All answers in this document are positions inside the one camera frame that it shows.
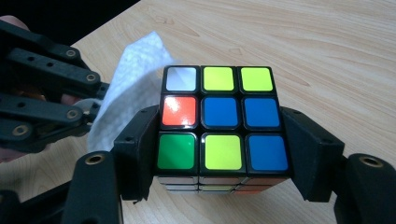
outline table surface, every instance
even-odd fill
[[[125,47],[156,31],[180,64],[273,68],[279,102],[396,167],[396,3],[391,1],[143,0],[76,43],[110,82]],[[25,201],[70,180],[86,136],[0,164],[0,189]],[[290,180],[257,195],[173,195],[123,202],[126,223],[334,223]]]

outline cube face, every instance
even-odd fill
[[[289,177],[270,67],[168,66],[156,176],[172,193],[255,194]]]

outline metal screw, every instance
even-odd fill
[[[26,125],[20,125],[17,126],[16,128],[14,128],[14,130],[12,131],[12,134],[14,136],[21,136],[26,134],[29,131],[29,128]]]
[[[87,75],[87,80],[88,81],[95,81],[96,80],[96,75],[94,75],[94,74]]]
[[[374,168],[381,168],[384,166],[384,164],[381,161],[379,161],[373,157],[362,156],[362,157],[359,157],[359,160],[361,162],[363,162],[364,164],[372,166]]]
[[[76,52],[73,51],[72,49],[70,49],[70,50],[68,50],[68,51],[66,52],[66,55],[67,55],[68,57],[74,57],[74,56],[76,56]]]
[[[92,155],[85,160],[87,165],[95,165],[105,160],[105,155],[103,154],[96,154]]]
[[[73,119],[78,115],[78,111],[77,110],[69,110],[67,111],[67,118],[68,119]]]

